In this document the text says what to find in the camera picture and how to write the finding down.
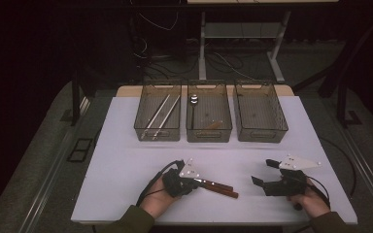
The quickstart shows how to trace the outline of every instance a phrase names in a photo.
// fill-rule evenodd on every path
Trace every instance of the dark floor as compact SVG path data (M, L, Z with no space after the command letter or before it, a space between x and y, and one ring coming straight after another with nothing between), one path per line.
M343 46L337 42L284 44L278 55L278 62L286 84L295 85L316 74L338 56ZM245 75L254 79L272 79L273 73L265 54L270 47L269 43L260 41L249 41L245 45L209 44L207 78L232 81ZM150 65L151 68L145 69L146 79L197 79L196 60L196 50L191 50L186 62L157 53ZM362 124L351 125L347 130L342 128L335 118L336 96L322 99L317 94L320 84L321 82L313 83L295 94L301 97L310 120L322 140L322 146L346 193L349 194L354 179L346 155L355 161L353 150L358 149L373 172L373 116L350 91L347 109L354 111ZM99 130L115 92L98 91L95 97L83 105L83 116L78 124L72 127L68 117L66 121L62 121L62 117L65 114L68 116L71 110L70 90L68 84L53 100L47 117L0 198L2 233L93 232L91 226L72 222L70 217L91 153L96 146ZM72 147L82 138L92 140L86 160L82 163L67 162L66 158ZM359 232L373 232L373 187L365 176L356 169L356 188L351 202L358 217ZM283 232L293 232L300 227L302 226L284 226ZM157 228L154 232L163 231ZM258 232L251 227L217 228L212 231Z

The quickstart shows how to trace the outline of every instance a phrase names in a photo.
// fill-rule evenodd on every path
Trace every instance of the metal rod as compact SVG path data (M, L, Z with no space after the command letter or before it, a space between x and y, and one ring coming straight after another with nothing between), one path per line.
M156 136L158 135L159 131L161 130L161 128L163 127L163 125L166 123L166 120L169 118L169 116L172 114L172 111L174 111L174 108L175 106L177 105L178 103L178 100L180 99L181 95L178 95L177 99L175 100L174 104L171 106L171 109L169 110L168 114L166 115L166 117L163 119L163 121L161 122L161 124L159 125L159 128L158 128L158 131L156 131L156 133L153 135L153 139L155 140L156 139Z
M156 110L155 114L153 115L153 118L150 120L150 122L148 123L146 129L142 133L141 139L144 139L145 135L148 132L148 129L151 128L151 125L153 125L153 122L155 121L155 119L159 115L159 113L161 112L161 110L162 110L163 106L165 105L166 101L169 99L169 96L170 96L170 94L167 94L166 97L165 97L165 99L162 101L162 103L160 103L158 109Z

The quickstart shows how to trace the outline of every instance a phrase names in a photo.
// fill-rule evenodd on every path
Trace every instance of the wire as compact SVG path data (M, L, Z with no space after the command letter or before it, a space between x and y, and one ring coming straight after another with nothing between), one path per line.
M323 188L323 190L325 190L325 194L326 194L326 199L328 200L328 202L326 203L327 205L328 205L328 207L330 207L329 206L329 194L328 194L328 191L326 190L326 188L325 188L325 186L321 183L321 182L319 182L317 179L315 179L315 178L312 178L312 177L309 177L309 176L306 176L307 178L309 178L309 179L311 179L311 180L314 180L315 182L317 182L317 183L319 183L320 184L320 186ZM313 185L309 185L314 191L316 191L317 192L317 190L316 190L316 188L314 188L314 186Z
M160 74L162 74L167 80L169 80L169 77L167 74L165 74L163 71L159 70L159 69L156 69L156 68L153 68L151 66L146 66L145 68L149 68L149 69L152 69L152 70L155 70L157 72L159 72Z
M336 144L332 143L331 141L327 140L326 138L323 138L323 137L320 137L320 136L318 136L318 138L321 139L321 140L323 140L323 141L325 141L325 142L327 142L328 144L332 145L333 147L337 148L347 158L348 162L350 163L351 169L353 170L353 186L352 186L351 191L350 191L350 198L353 198L353 195L354 195L354 193L356 191L356 167L354 166L353 161Z
M147 17L144 17L142 14L138 14L141 18L143 18L145 21L147 21L147 22L149 22L150 24L152 24L153 26L155 26L155 27L157 27L157 28L160 28L160 29L163 29L163 30L167 30L167 31L171 31L174 27L175 27L175 25L177 24L177 22L178 22L178 16L179 16L179 13L177 12L177 14L176 14L176 17L175 17L175 21L174 21L174 23L172 24L172 26L170 27L170 28L166 28L166 27L164 27L164 26L161 26L161 25L158 25L158 24L156 24L156 23L154 23L154 22L152 22L150 19L148 19Z
M150 192L150 193L148 193L148 194L145 194L144 198L146 198L147 196L152 195L152 194L154 194L154 193L157 193L157 192L163 191L163 190L165 190L165 188L162 188L162 189L160 189L160 190L153 191L153 192Z
M229 64L229 62L225 59L225 58L223 58L223 56L221 56L219 53L217 53L217 52L214 52L214 54L215 55L217 55L217 56L219 56L230 68L231 68L231 70L233 70L233 71L235 71L235 73L237 73L238 75L241 75L241 76L243 76L243 77L246 77L246 78L248 78L248 79L251 79L251 80L254 80L254 78L252 78L252 77L250 77L250 76L247 76L247 75L244 75L243 73L241 73L241 72L239 72L239 71L237 71L231 64Z
M157 63L152 63L151 65L158 66L158 67L160 67L160 68L162 68L162 69L168 71L169 73L173 73L173 74L181 75L181 74L186 74L186 73L191 72L191 71L193 70L193 68L195 68L197 62L198 62L198 57L196 57L196 59L194 60L192 66L191 66L189 69L185 70L185 71L172 71L172 70L166 68L165 66L160 65L160 64L157 64Z

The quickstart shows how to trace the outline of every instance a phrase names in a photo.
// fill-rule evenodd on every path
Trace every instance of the black cable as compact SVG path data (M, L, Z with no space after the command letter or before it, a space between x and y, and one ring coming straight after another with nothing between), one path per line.
M184 162L182 160L175 160L175 161L169 163L168 165L166 165L164 168L162 168L162 170L160 170L158 173L156 173L156 175L153 177L153 179L150 180L150 182L148 183L148 185L144 188L144 190L139 195L138 201L136 202L136 206L137 207L139 207L139 205L141 205L141 202L144 200L144 198L146 197L146 195L149 195L149 194L147 194L147 192L151 189L151 187L153 186L153 184L156 183L156 181L162 176L162 174L169 167L171 167L174 164L176 164L178 167L181 167L182 165L184 165Z
M172 70L166 68L165 66L160 65L160 64L157 64L157 63L151 63L151 65L158 66L158 67L160 67L160 68L162 68L162 69L164 69L164 70L166 70L166 71L168 71L169 73L172 73L172 74L182 75L182 74L186 74L186 73L191 72L191 71L195 68L197 62L198 62L198 58L196 58L196 59L194 60L192 66L191 66L189 69L187 69L187 70L185 70L185 71L178 71L178 72L176 72L176 71L172 71Z
M311 180L314 180L315 182L317 182L317 183L319 183L320 184L320 186L323 188L323 190L325 190L325 193L326 193L326 197L323 195L323 193L317 188L317 187L315 187L314 185L310 185L310 184L308 184L308 186L311 188L311 189L313 189L320 197L321 197L321 199L323 200L323 202L325 202L325 204L329 207L329 208L331 208L331 205L330 205L330 203L329 203L329 193L328 193L328 191L326 190L326 188L325 188L325 186L321 183L321 182L319 182L319 181L317 181L317 179L314 179L314 178L312 178L312 177L308 177L308 176L306 176L307 178L309 178L309 179L311 179Z
M319 139L331 144L333 147L337 148L348 160L348 162L350 163L350 166L351 166L351 169L353 170L353 186L351 188L351 191L350 191L350 198L353 198L353 195L354 195L354 192L356 191L356 167L354 166L354 163L353 161L348 157L348 155L340 148L338 147L336 144L332 143L331 141L323 138L323 137L318 137Z
M153 192L147 193L147 194L145 194L144 198L146 198L147 196L152 195L152 194L154 194L154 193L157 193L157 192L163 191L163 190L165 190L165 188L162 188L162 189L160 189L160 190L157 190L157 191L153 191Z

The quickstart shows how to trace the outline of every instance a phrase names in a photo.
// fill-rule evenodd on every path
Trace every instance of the cable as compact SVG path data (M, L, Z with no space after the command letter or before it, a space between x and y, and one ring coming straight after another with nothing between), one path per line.
M308 176L306 176L307 178L309 178L309 179L311 179L311 180L314 180L315 182L317 182L317 183L319 183L320 184L320 186L323 188L323 190L325 190L325 193L326 193L326 197L323 195L323 193L317 188L317 187L315 187L314 185L310 185L310 184L308 184L308 186L311 188L311 189L313 189L320 197L321 197L321 199L325 202L325 204L329 207L329 208L331 208L331 205L330 205L330 203L329 203L329 194L328 194L328 191L326 190L326 188L325 188L325 186L321 183L321 182L319 182L319 181L317 181L317 179L314 179L314 178L312 178L312 177L308 177Z
M214 52L214 54L215 55L217 55L217 56L219 56L233 71L235 71L235 73L237 73L238 75L241 75L241 76L244 76L244 77L246 77L246 78L248 78L248 79L251 79L251 80L254 80L254 78L252 78L252 77L249 77L249 76L247 76L247 75L244 75L244 74L242 74L241 72L239 72L239 71L237 71L235 68L233 68L233 66L231 66L231 64L229 64L229 62L225 59L225 58L223 58L219 53L217 53L217 52Z
M138 15L139 15L141 18L143 18L145 21L149 22L150 24L152 24L153 26L155 26L155 27L157 27L157 28L160 28L160 29L163 29L163 30L167 30L167 31L171 31L171 30L175 27L175 25L177 24L177 22L178 22L178 16L179 16L179 13L177 12L177 14L176 14L176 18L175 18L175 21L174 21L174 23L172 24L172 26L171 26L170 28L166 28L166 27L163 27L163 26L161 26L161 25L158 25L158 24L152 22L150 19L144 17L144 16L143 16L142 14L140 14L140 13L139 13Z
M152 194L154 194L154 193L157 193L157 192L163 191L163 190L165 190L165 188L162 188L162 189L160 189L160 190L153 191L153 192L150 192L150 193L148 193L148 194L145 194L144 198L146 198L147 196L152 195Z
M160 68L162 68L162 69L168 71L169 73L177 74L177 75L181 75L181 74L186 74L186 73L191 72L191 71L193 70L193 68L195 68L197 62L198 62L198 57L196 57L196 59L194 60L192 66L191 66L189 69L187 69L187 70L185 70L185 71L178 71L178 72L172 71L172 70L166 68L165 66L160 65L160 64L157 64L157 63L151 63L151 65L158 66L158 67L160 67Z
M340 148L338 147L336 144L332 143L331 141L327 140L326 138L323 138L323 137L320 137L318 136L319 139L329 143L330 145L332 145L333 147L337 148L348 160L348 162L350 163L350 166L351 166L351 169L353 170L353 187L351 188L351 191L350 191L350 198L353 198L353 195L356 191L356 167L354 166L354 163L353 161L348 157L348 155Z
M153 186L154 183L156 183L156 181L162 176L162 174L169 168L171 167L172 165L176 164L177 167L181 167L182 165L184 165L184 161L183 160L175 160L171 163L169 163L168 165L166 165L164 168L162 168L162 170L160 170L158 173L156 173L156 175L153 177L152 180L150 180L150 182L148 183L148 185L144 188L144 190L141 192L141 194L139 195L138 197L138 201L136 202L136 206L139 207L139 205L141 205L141 202L144 200L144 198L147 196L147 195L150 195L151 193L148 193L147 192L151 189L151 187Z

